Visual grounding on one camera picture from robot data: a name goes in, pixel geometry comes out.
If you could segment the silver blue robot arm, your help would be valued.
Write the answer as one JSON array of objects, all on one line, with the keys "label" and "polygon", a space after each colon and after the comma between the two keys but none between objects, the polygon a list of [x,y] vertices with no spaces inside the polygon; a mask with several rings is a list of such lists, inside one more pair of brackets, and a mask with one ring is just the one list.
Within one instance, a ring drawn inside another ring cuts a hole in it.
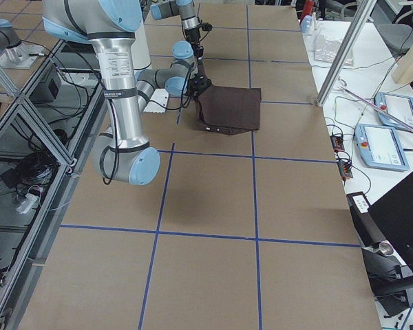
[{"label": "silver blue robot arm", "polygon": [[160,166],[158,151],[143,133],[140,116],[155,90],[195,98],[211,86],[205,76],[200,31],[210,31],[192,1],[166,1],[150,7],[155,20],[179,16],[185,39],[173,45],[168,69],[134,73],[132,46],[142,23],[139,1],[43,1],[45,31],[64,41],[90,44],[100,68],[111,125],[94,145],[92,162],[106,184],[147,185]]},{"label": "silver blue robot arm", "polygon": [[198,64],[202,65],[204,48],[201,45],[200,31],[209,33],[213,26],[202,21],[196,14],[194,2],[192,0],[163,1],[152,4],[150,11],[156,21],[169,17],[180,17],[184,39],[191,45]]}]

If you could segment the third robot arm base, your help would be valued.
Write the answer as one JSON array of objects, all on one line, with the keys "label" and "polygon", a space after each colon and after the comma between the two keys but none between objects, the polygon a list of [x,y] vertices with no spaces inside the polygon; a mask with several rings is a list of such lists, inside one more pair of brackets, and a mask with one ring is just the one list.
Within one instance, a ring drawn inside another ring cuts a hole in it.
[{"label": "third robot arm base", "polygon": [[11,22],[0,19],[0,66],[6,69],[29,69],[44,54],[44,46],[25,44]]}]

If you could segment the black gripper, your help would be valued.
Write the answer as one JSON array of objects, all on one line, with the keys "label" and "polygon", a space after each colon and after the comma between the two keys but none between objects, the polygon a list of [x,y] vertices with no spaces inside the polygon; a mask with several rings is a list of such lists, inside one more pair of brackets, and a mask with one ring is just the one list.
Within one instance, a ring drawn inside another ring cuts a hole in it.
[{"label": "black gripper", "polygon": [[198,63],[202,62],[204,55],[204,48],[200,46],[202,37],[200,36],[200,31],[209,33],[213,29],[213,26],[208,22],[200,21],[183,21],[182,31],[184,34],[185,41],[190,44],[194,49],[194,54]]},{"label": "black gripper", "polygon": [[207,77],[195,77],[188,81],[187,95],[190,98],[198,98],[212,85],[211,79]]}]

